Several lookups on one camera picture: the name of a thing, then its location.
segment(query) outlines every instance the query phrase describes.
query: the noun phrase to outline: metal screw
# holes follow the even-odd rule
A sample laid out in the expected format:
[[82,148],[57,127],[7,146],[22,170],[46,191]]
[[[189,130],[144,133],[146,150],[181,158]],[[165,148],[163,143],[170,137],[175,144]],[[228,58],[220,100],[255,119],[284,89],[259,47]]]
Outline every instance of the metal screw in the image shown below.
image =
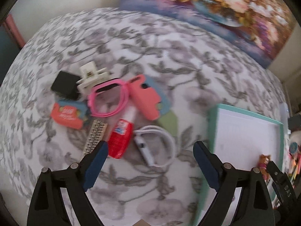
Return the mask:
[[78,168],[78,163],[74,162],[71,164],[71,169],[77,169]]
[[47,171],[48,171],[48,167],[43,167],[43,168],[42,168],[42,172],[43,172],[43,173],[46,173]]
[[260,170],[259,170],[257,167],[254,167],[254,168],[253,168],[253,171],[254,171],[255,173],[260,173]]
[[224,164],[224,168],[226,168],[226,169],[231,169],[231,167],[232,167],[232,165],[230,164],[230,163],[225,163]]

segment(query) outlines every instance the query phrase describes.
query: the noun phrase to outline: white cable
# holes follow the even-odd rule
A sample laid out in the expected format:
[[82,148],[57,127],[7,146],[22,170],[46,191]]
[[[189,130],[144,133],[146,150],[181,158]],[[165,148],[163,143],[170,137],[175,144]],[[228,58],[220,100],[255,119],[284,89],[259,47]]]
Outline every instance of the white cable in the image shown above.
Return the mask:
[[[154,133],[154,134],[158,134],[161,137],[164,138],[164,140],[166,141],[166,143],[169,145],[170,150],[171,150],[171,158],[168,160],[168,162],[166,162],[163,165],[158,165],[155,164],[154,161],[154,157],[152,156],[146,141],[144,140],[144,138],[142,138],[142,134],[146,134],[146,133]],[[168,133],[165,129],[163,129],[162,127],[158,127],[155,125],[149,125],[149,126],[145,126],[142,127],[139,130],[134,130],[134,134],[136,134],[136,137],[134,138],[143,158],[145,159],[146,163],[149,166],[154,166],[154,167],[166,167],[167,165],[171,164],[172,161],[174,160],[174,158],[176,157],[176,143],[175,143],[175,139],[171,136],[170,133]]]

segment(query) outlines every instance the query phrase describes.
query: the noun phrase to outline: floral tablecloth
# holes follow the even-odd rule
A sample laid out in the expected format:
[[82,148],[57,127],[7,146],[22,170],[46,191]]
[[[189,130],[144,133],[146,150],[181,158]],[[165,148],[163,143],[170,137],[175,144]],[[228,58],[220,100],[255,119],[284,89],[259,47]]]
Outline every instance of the floral tablecloth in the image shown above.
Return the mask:
[[[212,33],[160,15],[112,8],[60,16],[28,41],[0,88],[0,164],[28,203],[42,167],[64,169],[82,155],[88,130],[53,122],[49,114],[56,96],[50,86],[60,70],[78,74],[92,60],[112,77],[153,77],[172,102],[179,126],[171,166],[146,166],[133,143],[121,160],[106,160],[87,191],[105,225],[133,225],[141,218],[151,225],[189,224],[203,182],[192,145],[207,138],[210,107],[226,103],[280,119],[279,80]],[[108,110],[116,103],[115,95],[103,98]],[[105,121],[112,126],[119,117]],[[148,124],[139,115],[135,128]],[[166,159],[161,140],[146,138],[157,161]],[[66,191],[63,197],[78,225]]]

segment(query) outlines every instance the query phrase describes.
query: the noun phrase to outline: red bottle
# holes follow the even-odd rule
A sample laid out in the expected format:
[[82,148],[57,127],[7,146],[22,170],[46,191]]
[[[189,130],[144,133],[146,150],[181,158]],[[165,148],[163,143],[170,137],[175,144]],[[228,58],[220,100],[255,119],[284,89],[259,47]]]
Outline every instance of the red bottle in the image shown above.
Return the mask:
[[136,113],[137,109],[134,106],[128,106],[123,117],[116,123],[108,140],[109,156],[115,159],[123,156],[133,134]]

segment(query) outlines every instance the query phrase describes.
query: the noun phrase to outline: bottle label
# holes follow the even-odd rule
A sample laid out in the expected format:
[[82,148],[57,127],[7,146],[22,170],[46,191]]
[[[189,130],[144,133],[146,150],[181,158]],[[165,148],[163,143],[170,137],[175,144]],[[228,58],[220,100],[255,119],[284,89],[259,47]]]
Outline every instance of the bottle label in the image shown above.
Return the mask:
[[127,127],[128,127],[128,122],[120,120],[117,123],[114,132],[116,132],[116,133],[118,133],[120,135],[124,135],[126,133]]

